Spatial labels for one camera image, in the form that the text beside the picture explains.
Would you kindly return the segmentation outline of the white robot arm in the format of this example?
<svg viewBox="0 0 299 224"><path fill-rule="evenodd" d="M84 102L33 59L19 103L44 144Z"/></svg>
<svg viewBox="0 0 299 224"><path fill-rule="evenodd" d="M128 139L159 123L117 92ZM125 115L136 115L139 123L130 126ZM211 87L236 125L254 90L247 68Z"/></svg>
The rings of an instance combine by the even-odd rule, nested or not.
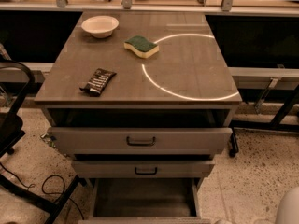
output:
<svg viewBox="0 0 299 224"><path fill-rule="evenodd" d="M281 199L275 224L299 224L299 187L290 189Z"/></svg>

